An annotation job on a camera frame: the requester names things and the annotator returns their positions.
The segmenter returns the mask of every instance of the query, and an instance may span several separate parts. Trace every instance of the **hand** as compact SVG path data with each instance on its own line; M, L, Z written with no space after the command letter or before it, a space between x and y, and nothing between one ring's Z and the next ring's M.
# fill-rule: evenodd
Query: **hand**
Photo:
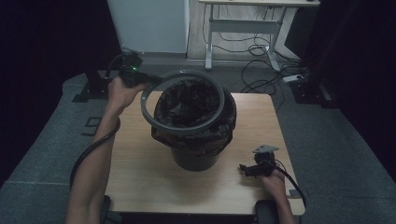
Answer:
M123 109L130 105L136 95L145 90L147 84L141 83L133 88L127 88L120 77L116 77L108 84L108 104L107 113L119 116Z
M286 197L285 176L278 170L274 170L269 176L260 175L258 178L275 200Z

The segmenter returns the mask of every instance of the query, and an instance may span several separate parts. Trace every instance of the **black garbage bag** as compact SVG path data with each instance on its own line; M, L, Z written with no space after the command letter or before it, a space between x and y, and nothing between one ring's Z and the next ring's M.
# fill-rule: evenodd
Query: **black garbage bag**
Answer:
M206 130L190 135L175 135L152 127L151 136L172 148L176 161L175 153L199 158L219 155L232 141L236 122L235 101L228 91L223 89L223 92L224 108L219 119ZM154 118L167 126L187 128L211 119L218 109L219 95L207 81L187 79L163 92L156 104Z

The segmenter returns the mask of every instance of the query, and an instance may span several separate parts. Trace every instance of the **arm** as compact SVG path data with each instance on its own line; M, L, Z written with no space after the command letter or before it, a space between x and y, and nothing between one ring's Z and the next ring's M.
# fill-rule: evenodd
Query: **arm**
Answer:
M260 176L260 180L268 193L274 197L279 224L296 224L290 202L286 196L285 176L278 170L274 170L269 176Z
M119 77L108 85L108 104L93 142L110 133L116 126L123 109L130 105L138 92L146 86L140 84L127 89ZM105 196L111 165L114 136L95 149L78 167L70 191L66 223L99 223L100 209Z

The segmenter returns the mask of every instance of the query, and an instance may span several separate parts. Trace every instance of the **gray carpet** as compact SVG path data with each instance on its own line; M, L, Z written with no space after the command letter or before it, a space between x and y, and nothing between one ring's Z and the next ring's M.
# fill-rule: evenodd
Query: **gray carpet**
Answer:
M159 75L180 68L204 71L201 65L155 64L144 64L141 70ZM241 71L238 64L214 66L209 74L225 89L240 92L245 87ZM254 66L246 76L254 81L274 74ZM92 140L82 133L94 131L85 127L87 120L101 117L106 105L105 100L72 103L85 83L84 75L64 83L57 109L1 188L1 224L64 222L72 166ZM320 105L298 105L288 84L279 85L272 98L279 108L297 181L307 198L303 223L396 223L396 184L343 114Z

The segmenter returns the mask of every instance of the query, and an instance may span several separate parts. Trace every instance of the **desk leg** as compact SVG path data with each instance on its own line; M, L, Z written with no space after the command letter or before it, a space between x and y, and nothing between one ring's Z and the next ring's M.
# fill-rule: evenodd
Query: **desk leg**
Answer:
M207 30L207 44L206 44L206 58L205 58L206 71L212 70L212 21L213 21L213 5L210 5L210 17L209 17L209 26Z
M271 39L270 46L266 47L268 58L270 59L271 65L278 72L280 71L280 69L279 69L279 65L277 64L277 61L276 61L276 55L274 54L274 49L275 49L275 44L276 44L277 38L279 37L280 28L282 28L283 19L285 18L285 14L286 14L286 7L282 7L282 12L280 14L279 19L277 20L277 25L276 25L276 30L274 32L274 36Z

